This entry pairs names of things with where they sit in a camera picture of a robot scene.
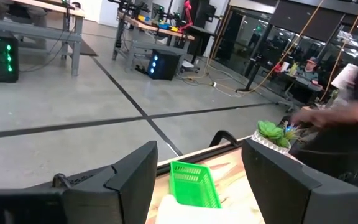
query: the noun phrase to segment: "red robotic arm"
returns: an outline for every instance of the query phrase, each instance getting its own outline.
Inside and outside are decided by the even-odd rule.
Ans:
[[[191,19],[190,10],[191,10],[191,4],[190,4],[190,1],[187,0],[185,2],[185,12],[186,12],[187,23],[183,27],[179,27],[179,30],[178,30],[179,32],[183,32],[187,27],[193,25],[193,20]]]

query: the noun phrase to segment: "person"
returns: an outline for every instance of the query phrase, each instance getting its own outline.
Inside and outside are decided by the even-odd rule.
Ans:
[[[318,82],[318,73],[314,70],[316,66],[317,58],[311,57],[306,61],[306,65],[304,67],[297,68],[296,73],[309,81],[314,80]]]
[[[47,26],[47,19],[46,15],[47,12],[36,6],[30,6],[27,4],[16,3],[13,0],[0,0],[0,20],[5,18],[6,13],[9,11],[9,6],[13,4],[20,4],[20,6],[25,7],[27,9],[27,13],[29,14],[32,23],[38,27],[46,27]],[[38,47],[44,49],[46,48],[46,40],[42,38],[34,39],[35,43]]]
[[[358,171],[358,74],[347,104],[326,110],[300,110],[293,124],[311,123],[317,136],[293,156],[333,177]]]

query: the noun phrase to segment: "potted plant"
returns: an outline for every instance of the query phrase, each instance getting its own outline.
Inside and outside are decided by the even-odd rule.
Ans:
[[[251,139],[277,152],[287,153],[291,149],[290,140],[298,139],[298,127],[288,125],[288,121],[277,126],[270,121],[258,121],[257,130]]]

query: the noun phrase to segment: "seated person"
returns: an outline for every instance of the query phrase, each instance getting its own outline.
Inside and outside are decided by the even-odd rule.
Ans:
[[[30,6],[26,4],[16,3],[12,0],[0,0],[0,20],[3,20],[5,18],[6,13],[9,11],[9,5],[12,4],[20,4],[20,6],[25,7],[27,9],[27,13],[29,14],[32,23],[35,26],[38,27],[46,27],[47,26],[47,19],[46,15],[47,12],[40,8],[35,6]],[[46,40],[41,38],[34,39],[35,43],[40,48],[46,48]]]
[[[310,81],[318,82],[318,73],[315,72],[317,66],[317,58],[311,57],[304,67],[298,67],[296,69],[296,74]]]

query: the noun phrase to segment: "white pot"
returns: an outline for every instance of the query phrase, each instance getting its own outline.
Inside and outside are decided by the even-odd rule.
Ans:
[[[256,130],[255,133],[251,136],[251,139],[261,145],[268,147],[269,149],[273,149],[274,151],[277,151],[282,154],[287,153],[291,149],[291,145],[289,148],[285,148],[272,143],[267,138],[263,137],[258,130]]]

